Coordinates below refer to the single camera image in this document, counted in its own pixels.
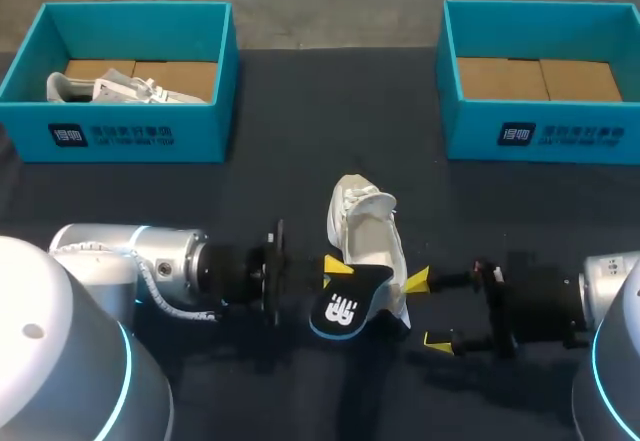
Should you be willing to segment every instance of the white sneaker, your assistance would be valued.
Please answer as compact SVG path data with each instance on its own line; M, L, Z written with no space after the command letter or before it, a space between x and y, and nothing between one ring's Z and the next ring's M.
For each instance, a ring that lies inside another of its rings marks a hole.
M395 207L392 195L380 192L360 175L343 176L334 188L327 236L342 251L344 263L355 269L355 279L334 287L330 281L312 309L310 324L320 336L353 337L385 309L411 328L405 294L407 265L394 221ZM358 313L363 308L366 313ZM357 319L361 325L353 326Z
M153 79L130 78L115 69L109 69L96 80L53 73L47 79L47 100L52 103L206 104L195 96L163 89Z

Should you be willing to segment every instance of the black table surface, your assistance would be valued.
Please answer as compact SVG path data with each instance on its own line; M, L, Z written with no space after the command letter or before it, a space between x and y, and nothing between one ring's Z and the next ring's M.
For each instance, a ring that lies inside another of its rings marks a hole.
M244 51L241 61L226 164L7 155L0 232L44 248L72 222L200 227L249 247L282 217L293 265L311 265L328 252L334 183L360 173L397 197L412 272L526 251L576 279L585 256L640 244L638 168L447 161L433 49ZM329 343L308 328L308 276L292 269L276 331L249 314L211 328L139 313L139 338L173 385L175 439L575 439L571 380L585 351L535 345L497 362L421 348L427 328L485 322L468 291L411 295L402 343L372 333Z

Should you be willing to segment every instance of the teal cardboard box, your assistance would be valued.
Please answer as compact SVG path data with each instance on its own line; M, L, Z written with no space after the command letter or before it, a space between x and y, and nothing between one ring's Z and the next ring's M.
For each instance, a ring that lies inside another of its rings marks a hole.
M47 103L69 60L217 63L208 104ZM238 50L229 3L44 4L0 87L0 122L24 162L220 163Z
M460 58L539 61L547 89L593 80L550 84L543 63L608 65L619 99L471 99ZM632 4L445 1L436 77L450 159L640 164L640 17Z

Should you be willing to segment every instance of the cable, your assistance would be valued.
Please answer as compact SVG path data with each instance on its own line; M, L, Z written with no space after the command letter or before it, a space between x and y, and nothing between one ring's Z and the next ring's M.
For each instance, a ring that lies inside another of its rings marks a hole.
M147 285L149 293L151 293L151 297L155 301L156 306L158 306L158 308L160 308L166 314L174 318L186 319L189 321L218 321L216 313L214 313L213 311L183 311L182 309L174 308L169 303L167 303L160 294L160 291L158 290L158 287L156 285L156 281L153 278L153 274L147 267L145 260L137 253L137 251L133 249L121 247L112 248L97 241L86 241L84 243L62 246L60 248L49 251L49 254L55 256L59 253L70 253L75 251L105 251L116 253L121 256L131 256L136 262L138 269L140 270L140 274L142 275L142 279L144 279L144 282Z

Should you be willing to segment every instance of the brown cardboard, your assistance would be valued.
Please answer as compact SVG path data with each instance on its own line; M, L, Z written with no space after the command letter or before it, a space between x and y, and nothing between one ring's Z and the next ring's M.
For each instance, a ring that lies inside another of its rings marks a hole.
M147 62L139 61L133 76L152 78L169 91L196 96L208 103L213 100L217 63L207 62Z
M64 74L75 79L96 79L113 68L126 76L133 76L135 64L129 59L72 59Z
M540 65L552 101L622 101L609 63L541 59Z
M458 58L464 97L548 101L538 61L505 58Z

